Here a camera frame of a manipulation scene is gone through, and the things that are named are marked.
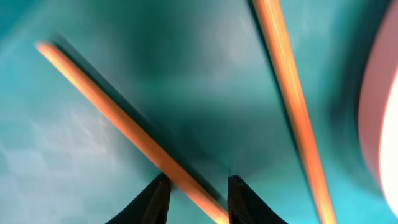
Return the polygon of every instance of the white object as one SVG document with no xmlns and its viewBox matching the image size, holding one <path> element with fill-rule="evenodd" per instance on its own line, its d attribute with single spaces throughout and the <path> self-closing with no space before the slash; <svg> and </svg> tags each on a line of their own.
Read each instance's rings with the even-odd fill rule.
<svg viewBox="0 0 398 224">
<path fill-rule="evenodd" d="M 359 99 L 359 140 L 365 161 L 398 216 L 398 1 L 377 34 Z"/>
</svg>

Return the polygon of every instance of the orange pole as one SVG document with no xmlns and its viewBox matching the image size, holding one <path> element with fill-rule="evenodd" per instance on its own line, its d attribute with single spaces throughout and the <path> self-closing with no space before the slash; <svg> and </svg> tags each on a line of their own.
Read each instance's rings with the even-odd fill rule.
<svg viewBox="0 0 398 224">
<path fill-rule="evenodd" d="M 282 9 L 278 0 L 254 0 L 254 7 L 266 38 L 267 48 L 271 55 L 320 220 L 324 224 L 334 224 L 336 223 L 335 213 L 319 160 L 317 144 L 312 132 Z"/>
<path fill-rule="evenodd" d="M 227 211 L 67 56 L 51 44 L 37 44 L 37 49 L 211 219 L 229 223 Z"/>
</svg>

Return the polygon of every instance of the teal surface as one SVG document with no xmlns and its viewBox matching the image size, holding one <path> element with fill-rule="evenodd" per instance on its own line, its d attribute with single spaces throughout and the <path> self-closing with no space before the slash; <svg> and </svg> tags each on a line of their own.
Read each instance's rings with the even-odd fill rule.
<svg viewBox="0 0 398 224">
<path fill-rule="evenodd" d="M 281 4 L 338 222 L 398 223 L 356 134 L 361 77 L 387 1 Z M 58 36 L 222 204 L 227 177 L 238 174 L 287 222 L 319 223 L 247 1 L 38 0 L 12 9 L 0 26 L 0 223 L 104 223 L 160 172 L 34 48 Z M 212 220 L 175 189 L 168 223 Z"/>
</svg>

